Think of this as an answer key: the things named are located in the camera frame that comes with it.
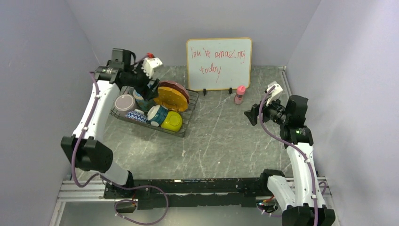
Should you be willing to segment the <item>teal white dotted bowl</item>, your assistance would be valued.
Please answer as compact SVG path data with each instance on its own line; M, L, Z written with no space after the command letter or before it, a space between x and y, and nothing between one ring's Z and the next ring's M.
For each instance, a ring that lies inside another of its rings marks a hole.
M153 106L147 113L147 121L152 125L159 127L166 119L169 110L161 105Z

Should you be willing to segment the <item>yellow polka dot plate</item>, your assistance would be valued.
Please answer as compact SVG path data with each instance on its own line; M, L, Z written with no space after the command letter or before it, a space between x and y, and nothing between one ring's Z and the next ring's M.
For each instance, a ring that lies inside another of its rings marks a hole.
M158 96L154 101L170 111L184 112L188 109L187 98L170 87L158 87Z

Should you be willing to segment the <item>pink polka dot plate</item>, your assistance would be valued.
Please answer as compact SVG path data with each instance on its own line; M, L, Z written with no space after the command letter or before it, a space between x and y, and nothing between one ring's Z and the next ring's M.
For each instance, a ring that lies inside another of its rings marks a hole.
M190 96L189 96L187 89L183 85L181 85L180 83L178 83L176 81L161 81L160 87L169 87L169 88L175 89L175 90L179 91L186 98L187 102L189 102L189 100L190 100Z

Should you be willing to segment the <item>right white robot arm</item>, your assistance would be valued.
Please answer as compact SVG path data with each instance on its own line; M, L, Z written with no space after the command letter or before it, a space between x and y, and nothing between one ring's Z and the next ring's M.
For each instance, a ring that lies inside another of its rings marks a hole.
M293 170L294 189L279 175L262 179L258 187L262 194L274 195L284 226L331 226L336 215L327 207L317 180L314 141L305 125L307 102L305 97L292 95L283 106L279 99L267 95L244 112L253 126L260 124L270 137L284 144Z

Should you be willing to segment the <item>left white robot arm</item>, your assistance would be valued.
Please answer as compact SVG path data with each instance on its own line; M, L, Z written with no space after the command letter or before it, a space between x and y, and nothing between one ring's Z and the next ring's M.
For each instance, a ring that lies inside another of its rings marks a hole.
M144 100L157 97L160 81L153 76L162 65L152 53L137 60L134 52L114 48L106 65L89 73L93 86L85 112L73 133L61 140L61 148L71 164L72 179L78 187L85 187L88 182L78 181L76 169L93 172L93 178L100 176L115 186L123 198L134 193L132 173L118 165L113 151L102 143L105 124L123 87L133 87Z

